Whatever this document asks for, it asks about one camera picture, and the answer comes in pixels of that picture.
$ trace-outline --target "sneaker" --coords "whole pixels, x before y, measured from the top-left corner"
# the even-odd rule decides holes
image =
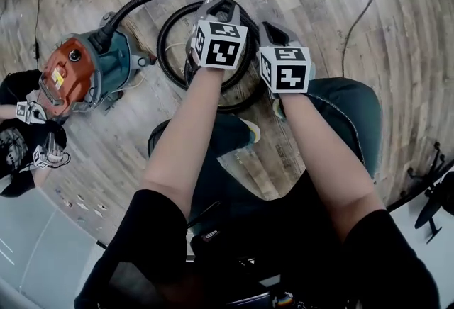
[[[243,121],[248,127],[249,127],[249,143],[250,144],[255,144],[258,142],[261,138],[260,135],[260,128],[254,124],[252,121],[245,120],[240,118],[241,121]]]
[[[280,120],[286,120],[285,114],[284,114],[284,108],[282,107],[282,104],[281,104],[281,99],[276,99],[272,102],[272,110],[275,112],[275,115]]]

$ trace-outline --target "coiled black hose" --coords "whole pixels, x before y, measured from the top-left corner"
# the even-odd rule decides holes
[[[149,1],[153,0],[131,0],[129,1],[125,6],[123,6],[112,18],[111,20],[106,24],[105,27],[102,28],[102,32],[105,34],[110,34],[113,33],[118,26],[120,25],[120,22],[134,9],[138,8],[139,6],[148,3]],[[236,4],[234,0],[224,0],[225,3],[221,8],[221,11],[227,12],[228,11],[228,5],[234,5]],[[189,13],[195,12],[200,6],[202,5],[202,2],[197,2],[190,4],[188,6],[185,6],[175,13],[173,13],[169,19],[164,23],[164,26],[162,27],[160,34],[157,39],[157,59],[159,60],[160,66],[165,73],[165,75],[177,86],[181,87],[182,89],[187,89],[187,81],[183,80],[178,74],[173,70],[173,68],[170,66],[170,63],[167,59],[167,56],[165,54],[165,46],[166,46],[166,39],[169,34],[170,29],[172,26],[183,16],[186,16]],[[255,24],[255,22],[249,17],[249,15],[246,13],[246,11],[241,8],[240,6],[240,13],[241,13],[241,23],[248,27],[248,39],[246,40],[245,44],[245,53],[243,56],[243,61],[241,62],[239,68],[236,70],[236,72],[233,74],[233,76],[225,81],[222,84],[222,92],[226,91],[227,89],[231,88],[232,86],[235,86],[245,75],[247,72],[250,63],[252,62],[255,52],[257,50],[256,48],[256,42],[259,40],[259,33],[258,33],[258,27]],[[249,108],[251,105],[253,105],[266,91],[266,85],[263,81],[260,80],[260,83],[257,85],[255,88],[254,92],[247,97],[246,100],[241,101],[240,103],[237,103],[236,105],[232,106],[219,106],[218,112],[220,113],[240,113],[241,111],[244,111],[245,109]]]

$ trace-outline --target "white cube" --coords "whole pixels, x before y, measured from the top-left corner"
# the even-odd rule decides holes
[[[248,28],[244,26],[199,21],[192,46],[199,66],[236,69],[247,35]]]
[[[260,75],[274,94],[307,92],[311,54],[307,47],[260,47]]]

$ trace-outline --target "orange vacuum lid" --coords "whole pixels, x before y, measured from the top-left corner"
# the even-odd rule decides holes
[[[93,73],[88,49],[78,39],[70,38],[48,60],[40,80],[38,103],[50,115],[67,115],[73,102],[84,100]]]

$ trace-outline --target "teal pants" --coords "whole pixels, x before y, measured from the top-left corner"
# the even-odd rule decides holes
[[[380,103],[374,91],[351,79],[316,79],[309,83],[308,96],[373,177],[378,164],[382,125]],[[148,143],[149,152],[167,124],[166,121],[153,131]],[[217,160],[228,152],[245,147],[249,142],[249,128],[237,116],[217,115],[194,190],[189,220],[199,217],[213,203],[220,204],[204,214],[201,222],[194,226],[196,234],[213,230],[229,220],[273,209],[276,205],[282,206],[289,197],[296,198],[304,186],[311,186],[309,175],[305,172],[288,197],[268,202],[249,192]]]

